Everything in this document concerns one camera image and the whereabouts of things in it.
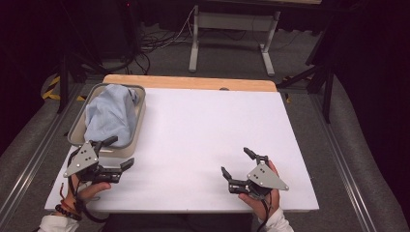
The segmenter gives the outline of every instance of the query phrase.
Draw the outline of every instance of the blue cloth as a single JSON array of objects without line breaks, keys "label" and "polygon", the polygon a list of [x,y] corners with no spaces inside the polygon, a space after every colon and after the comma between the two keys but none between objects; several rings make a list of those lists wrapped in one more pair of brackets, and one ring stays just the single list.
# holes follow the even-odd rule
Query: blue cloth
[{"label": "blue cloth", "polygon": [[110,84],[85,108],[84,138],[86,141],[103,141],[118,136],[111,146],[123,147],[131,142],[136,127],[135,106],[137,93],[123,85]]}]

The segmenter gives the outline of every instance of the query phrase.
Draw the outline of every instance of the white table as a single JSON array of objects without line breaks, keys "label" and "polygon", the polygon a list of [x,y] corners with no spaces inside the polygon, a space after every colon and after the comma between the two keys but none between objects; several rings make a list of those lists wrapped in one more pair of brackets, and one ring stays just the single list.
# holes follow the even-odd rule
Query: white table
[{"label": "white table", "polygon": [[[319,209],[279,93],[148,87],[146,93],[147,108],[132,155],[135,164],[119,184],[88,205],[90,210],[250,212],[237,195],[229,193],[220,171],[224,166],[234,179],[245,180],[256,163],[243,152],[244,147],[269,156],[290,186],[290,191],[280,192],[283,210]],[[100,164],[123,161],[101,157]],[[47,199],[47,210],[60,201],[60,183],[67,182],[63,178],[66,166],[64,163]]]}]

